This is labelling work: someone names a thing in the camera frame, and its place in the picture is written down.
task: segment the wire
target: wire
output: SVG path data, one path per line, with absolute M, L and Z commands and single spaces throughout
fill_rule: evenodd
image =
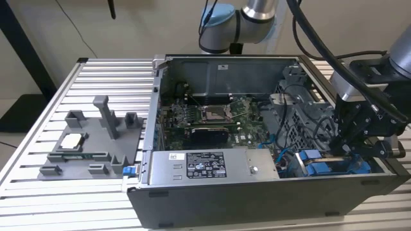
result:
M 274 134 L 274 144 L 277 146 L 278 149 L 284 149 L 282 146 L 280 146 L 277 140 L 278 140 L 278 135 L 280 135 L 280 132 L 282 130 L 282 127 L 284 127 L 284 123 L 285 123 L 285 117 L 286 117 L 286 100 L 285 100 L 285 95 L 282 94 L 282 101 L 284 101 L 284 109 L 282 109 L 282 117 L 281 117 L 281 122 L 280 122 L 280 127 L 277 128 L 277 131 L 276 131 L 276 134 Z
M 281 160 L 282 155 L 284 155 L 284 153 L 285 153 L 286 150 L 288 150 L 288 148 L 284 148 L 284 149 L 281 150 L 280 154 L 277 155 L 277 159 L 274 160 L 276 163 Z
M 54 1 L 56 1 L 57 5 L 58 5 L 58 7 L 60 7 L 60 9 L 61 9 L 61 11 L 62 11 L 65 17 L 68 18 L 70 24 L 73 25 L 73 27 L 74 27 L 74 29 L 76 29 L 76 31 L 77 31 L 77 33 L 78 33 L 78 36 L 80 36 L 80 39 L 81 39 L 82 43 L 86 45 L 89 51 L 92 52 L 92 54 L 93 54 L 94 57 L 97 58 L 97 55 L 96 55 L 94 51 L 92 50 L 92 48 L 89 47 L 88 43 L 84 41 L 82 35 L 81 35 L 80 31 L 78 31 L 78 28 L 76 27 L 76 24 L 73 23 L 72 19 L 69 18 L 68 14 L 65 13 L 65 11 L 64 11 L 64 9 L 62 9 L 60 3 L 58 3 L 58 0 L 54 0 Z
M 292 17 L 292 35 L 293 35 L 293 39 L 294 39 L 294 43 L 297 45 L 297 48 L 301 50 L 302 54 L 305 56 L 308 56 L 310 59 L 324 61 L 325 59 L 323 57 L 313 56 L 312 54 L 309 54 L 309 52 L 302 47 L 302 44 L 300 42 L 300 39 L 298 39 L 297 33 L 296 33 L 296 20 L 294 20 L 294 16 Z M 355 52 L 355 53 L 348 53 L 348 54 L 337 55 L 337 56 L 335 56 L 335 58 L 344 59 L 344 58 L 349 58 L 349 57 L 355 57 L 355 56 L 361 56 L 361 55 L 368 55 L 368 54 L 385 55 L 385 53 L 387 53 L 387 51 L 360 51 L 360 52 Z
M 321 123 L 323 123 L 325 120 L 329 121 L 329 124 L 331 124 L 331 127 L 332 127 L 332 132 L 333 132 L 333 134 L 335 134 L 335 126 L 333 126 L 333 121 L 332 121 L 332 119 L 331 119 L 329 117 L 323 117 L 323 118 L 319 120 L 319 123 L 317 123 L 316 126 L 314 126 L 313 134 L 312 134 L 313 138 L 316 137 L 316 133 L 319 132 L 320 125 L 321 125 Z
M 205 29 L 206 29 L 205 24 L 208 23 L 208 21 L 209 21 L 209 19 L 210 19 L 210 16 L 212 16 L 212 12 L 213 12 L 213 8 L 214 8 L 214 6 L 216 6 L 216 3 L 217 3 L 217 0 L 213 1 L 213 4 L 212 4 L 212 6 L 210 6 L 210 9 L 209 9 L 209 11 L 208 11 L 208 13 L 206 13 L 206 16 L 205 16 L 205 18 L 204 18 L 204 21 L 202 21 L 202 28 L 201 28 L 200 36 L 198 36 L 198 47 L 201 47 L 200 40 L 201 40 L 204 31 L 205 31 Z
M 198 34 L 200 34 L 200 31 L 201 31 L 201 23 L 202 23 L 206 5 L 208 5 L 208 0 L 205 0 L 205 6 L 204 6 L 202 14 L 201 14 L 201 19 L 200 19 L 200 24 L 198 24 Z
M 400 113 L 393 105 L 391 105 L 381 92 L 369 89 L 367 85 L 359 80 L 359 78 L 347 70 L 340 61 L 335 58 L 319 35 L 316 34 L 309 22 L 306 21 L 304 13 L 301 12 L 301 9 L 294 0 L 286 0 L 286 4 L 300 25 L 300 28 L 302 29 L 302 32 L 305 33 L 312 45 L 314 46 L 316 50 L 324 57 L 333 70 L 360 92 L 369 104 L 375 104 L 375 106 L 379 107 L 395 120 L 397 120 L 400 123 L 405 123 L 408 121 L 408 117 Z
M 262 148 L 262 145 L 268 145 L 268 144 L 272 144 L 274 141 L 274 136 L 273 134 L 269 134 L 269 141 L 268 142 L 261 142 L 258 145 L 257 145 L 257 149 L 261 149 Z
M 4 145 L 6 145 L 6 146 L 9 146 L 9 147 L 12 147 L 12 148 L 17 148 L 16 146 L 10 145 L 9 143 L 4 143 L 4 142 L 1 142 L 1 141 L 0 141 L 0 144 L 4 144 Z
M 296 100 L 296 99 L 294 99 L 294 96 L 292 96 L 288 92 L 285 92 L 286 88 L 290 87 L 290 86 L 301 87 L 301 88 L 304 88 L 305 90 L 308 90 L 308 89 L 306 89 L 306 88 L 304 87 L 304 85 L 301 85 L 301 84 L 289 84 L 289 85 L 282 89 L 282 93 L 281 93 L 281 94 L 286 94 L 293 100 Z M 306 111 L 305 111 L 305 109 L 304 109 L 304 106 L 300 107 L 300 109 L 301 109 L 302 114 L 306 116 L 306 118 L 313 122 L 314 125 L 317 125 L 317 124 L 319 124 L 317 120 L 320 119 L 320 117 L 319 117 L 319 118 L 312 118 L 312 116 L 306 113 Z M 321 130 L 323 130 L 324 132 L 328 133 L 329 137 L 332 138 L 333 135 L 329 133 L 329 131 L 328 131 L 323 126 L 320 126 L 320 128 L 321 128 Z

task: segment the blue cable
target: blue cable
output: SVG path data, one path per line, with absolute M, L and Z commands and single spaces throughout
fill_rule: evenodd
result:
M 280 155 L 277 156 L 277 159 L 276 159 L 276 163 L 281 160 L 281 158 L 282 158 L 282 155 L 284 155 L 284 153 L 285 153 L 285 151 L 288 150 L 288 148 L 284 148 L 282 150 L 281 150 L 281 152 L 280 152 Z
M 268 142 L 261 142 L 261 143 L 257 145 L 257 149 L 261 149 L 261 148 L 262 148 L 262 145 L 265 145 L 265 144 L 272 144 L 273 141 L 274 141 L 273 134 L 269 134 L 269 141 L 268 141 Z

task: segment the white label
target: white label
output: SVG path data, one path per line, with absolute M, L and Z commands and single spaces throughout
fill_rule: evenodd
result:
M 78 145 L 80 139 L 81 139 L 81 134 L 78 134 L 78 133 L 68 134 L 62 138 L 62 141 L 61 141 L 61 144 L 60 144 L 61 148 L 73 149 Z
M 185 153 L 169 153 L 169 160 L 184 160 Z
M 224 64 L 224 65 L 218 65 L 218 70 L 228 70 L 228 65 L 226 64 Z

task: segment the white wall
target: white wall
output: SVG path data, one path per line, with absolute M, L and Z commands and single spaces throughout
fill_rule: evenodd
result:
M 197 26 L 205 0 L 58 0 L 98 58 L 150 58 L 156 53 L 198 53 Z M 61 83 L 78 57 L 92 57 L 54 0 L 8 0 L 45 68 Z M 220 0 L 238 8 L 246 0 Z M 304 0 L 304 13 L 336 53 L 387 49 L 411 22 L 411 0 Z M 290 13 L 274 53 L 300 54 Z M 314 53 L 304 34 L 302 45 Z M 242 53 L 264 54 L 265 44 Z
M 53 79 L 61 83 L 78 57 L 92 57 L 54 0 L 9 0 Z M 197 27 L 204 0 L 114 0 L 116 20 L 105 0 L 58 0 L 98 58 L 150 58 L 198 53 Z M 221 0 L 237 8 L 245 0 Z M 244 48 L 264 53 L 264 45 Z
M 21 60 L 0 31 L 0 99 L 17 99 L 40 93 Z
M 387 50 L 411 23 L 411 0 L 304 0 L 301 9 L 335 55 Z M 288 10 L 274 52 L 301 52 L 296 47 Z M 297 26 L 304 48 L 319 55 Z

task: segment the white component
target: white component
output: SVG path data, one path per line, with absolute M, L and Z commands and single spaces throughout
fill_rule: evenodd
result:
M 78 145 L 80 139 L 81 139 L 81 134 L 78 133 L 68 134 L 62 138 L 60 146 L 66 149 L 73 149 Z
M 184 160 L 185 153 L 169 153 L 168 159 L 169 160 Z

